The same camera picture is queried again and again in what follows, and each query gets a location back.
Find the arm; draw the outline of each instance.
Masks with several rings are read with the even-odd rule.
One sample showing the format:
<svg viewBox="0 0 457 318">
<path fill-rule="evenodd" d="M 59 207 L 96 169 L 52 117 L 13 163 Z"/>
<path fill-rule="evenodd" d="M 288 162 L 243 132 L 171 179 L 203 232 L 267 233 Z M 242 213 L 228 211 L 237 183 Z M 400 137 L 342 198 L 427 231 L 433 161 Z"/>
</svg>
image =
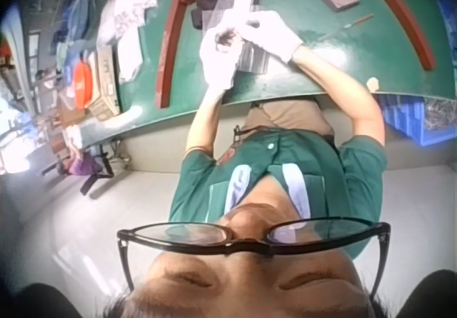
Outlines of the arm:
<svg viewBox="0 0 457 318">
<path fill-rule="evenodd" d="M 354 135 L 370 136 L 384 145 L 384 123 L 381 110 L 364 86 L 303 46 L 274 11 L 251 12 L 248 23 L 237 26 L 240 35 L 259 45 L 285 63 L 291 59 L 323 87 L 336 104 L 351 118 Z"/>
<path fill-rule="evenodd" d="M 354 135 L 370 136 L 384 145 L 383 117 L 368 89 L 305 46 L 293 53 L 292 60 L 351 118 Z"/>
<path fill-rule="evenodd" d="M 213 156 L 221 102 L 222 96 L 212 96 L 210 90 L 206 92 L 187 136 L 186 154 L 192 150 L 200 149 L 209 156 Z"/>
<path fill-rule="evenodd" d="M 69 142 L 69 148 L 70 148 L 70 158 L 71 159 L 83 159 L 83 153 L 81 150 L 78 149 L 76 145 L 73 144 L 72 141 Z"/>
<path fill-rule="evenodd" d="M 195 149 L 213 156 L 221 102 L 224 93 L 233 86 L 233 76 L 243 49 L 243 41 L 233 28 L 219 24 L 209 29 L 201 42 L 200 58 L 208 89 L 192 122 L 186 143 L 186 155 Z M 217 44 L 219 35 L 228 33 L 231 45 Z"/>
</svg>

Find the nose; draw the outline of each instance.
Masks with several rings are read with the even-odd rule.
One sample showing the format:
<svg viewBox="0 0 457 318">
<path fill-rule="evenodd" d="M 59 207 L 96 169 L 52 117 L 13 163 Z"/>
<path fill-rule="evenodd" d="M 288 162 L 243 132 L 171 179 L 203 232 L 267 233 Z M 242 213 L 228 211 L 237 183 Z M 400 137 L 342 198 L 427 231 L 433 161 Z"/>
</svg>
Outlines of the nose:
<svg viewBox="0 0 457 318">
<path fill-rule="evenodd" d="M 224 226 L 229 227 L 237 239 L 263 239 L 271 223 L 258 209 L 236 209 L 226 216 Z"/>
</svg>

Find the eyeglasses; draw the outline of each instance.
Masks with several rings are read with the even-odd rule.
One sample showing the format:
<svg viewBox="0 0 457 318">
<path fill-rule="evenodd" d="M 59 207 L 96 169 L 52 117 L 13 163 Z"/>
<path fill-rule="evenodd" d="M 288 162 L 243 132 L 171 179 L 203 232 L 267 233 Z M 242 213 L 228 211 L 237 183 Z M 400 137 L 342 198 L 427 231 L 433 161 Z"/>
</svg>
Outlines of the eyeglasses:
<svg viewBox="0 0 457 318">
<path fill-rule="evenodd" d="M 272 226 L 262 240 L 235 239 L 228 227 L 206 223 L 160 223 L 121 230 L 119 253 L 131 291 L 134 283 L 129 267 L 129 242 L 168 252 L 192 255 L 228 255 L 254 252 L 261 255 L 300 255 L 342 249 L 354 258 L 372 237 L 378 237 L 378 266 L 374 269 L 371 297 L 376 294 L 386 265 L 391 226 L 364 219 L 326 217 L 302 219 Z"/>
</svg>

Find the black eyeglass frame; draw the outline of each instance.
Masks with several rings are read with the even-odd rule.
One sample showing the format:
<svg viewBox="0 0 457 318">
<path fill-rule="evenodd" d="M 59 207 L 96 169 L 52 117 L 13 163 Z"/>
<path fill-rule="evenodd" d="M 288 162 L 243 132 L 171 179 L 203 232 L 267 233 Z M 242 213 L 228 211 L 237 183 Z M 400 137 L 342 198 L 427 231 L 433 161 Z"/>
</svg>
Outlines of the black eyeglass frame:
<svg viewBox="0 0 457 318">
<path fill-rule="evenodd" d="M 279 227 L 296 224 L 301 222 L 318 222 L 323 220 L 344 220 L 358 222 L 361 224 L 367 225 L 367 229 L 351 234 L 344 237 L 336 237 L 333 239 L 326 239 L 323 241 L 315 242 L 306 242 L 306 243 L 278 243 L 276 241 L 270 240 L 268 236 L 270 233 L 278 229 Z M 219 229 L 222 229 L 226 233 L 226 239 L 222 242 L 212 244 L 212 245 L 195 245 L 195 244 L 183 244 L 176 242 L 164 242 L 155 240 L 149 237 L 144 237 L 139 234 L 136 234 L 137 231 L 142 229 L 147 229 L 149 227 L 156 227 L 160 225 L 177 225 L 177 224 L 200 224 L 206 226 L 213 226 Z M 300 219 L 291 222 L 281 223 L 272 226 L 267 232 L 266 236 L 262 240 L 257 239 L 234 239 L 233 231 L 228 227 L 223 227 L 217 224 L 209 223 L 195 223 L 195 222 L 172 222 L 172 223 L 158 223 L 144 225 L 142 227 L 137 227 L 130 230 L 120 230 L 117 232 L 117 242 L 119 247 L 119 254 L 121 256 L 122 269 L 124 270 L 124 275 L 126 277 L 127 284 L 129 289 L 132 292 L 135 287 L 133 280 L 131 278 L 129 260 L 128 260 L 128 250 L 129 242 L 137 243 L 144 245 L 146 247 L 152 247 L 154 249 L 164 250 L 166 252 L 177 252 L 180 254 L 190 254 L 190 255 L 229 255 L 236 252 L 255 252 L 257 254 L 262 254 L 266 256 L 273 255 L 300 255 L 300 254 L 311 254 L 314 252 L 324 252 L 327 250 L 338 249 L 346 245 L 354 244 L 356 242 L 361 242 L 365 239 L 377 236 L 379 240 L 380 248 L 380 259 L 378 266 L 378 273 L 376 275 L 375 282 L 373 284 L 373 289 L 370 293 L 370 298 L 374 298 L 376 292 L 378 291 L 379 284 L 381 283 L 381 278 L 386 267 L 388 247 L 390 242 L 391 235 L 391 225 L 384 222 L 374 223 L 369 220 L 359 219 L 359 218 L 348 218 L 348 217 L 323 217 L 323 218 L 314 218 L 314 219 Z"/>
</svg>

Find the orange container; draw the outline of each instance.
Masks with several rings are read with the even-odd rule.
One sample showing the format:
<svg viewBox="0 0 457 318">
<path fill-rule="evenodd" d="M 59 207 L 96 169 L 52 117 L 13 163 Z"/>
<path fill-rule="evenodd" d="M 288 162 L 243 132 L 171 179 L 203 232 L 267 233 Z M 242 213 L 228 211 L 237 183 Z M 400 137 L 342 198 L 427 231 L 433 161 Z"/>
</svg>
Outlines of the orange container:
<svg viewBox="0 0 457 318">
<path fill-rule="evenodd" d="M 79 62 L 73 72 L 74 103 L 77 109 L 84 109 L 92 100 L 92 86 L 91 67 Z"/>
</svg>

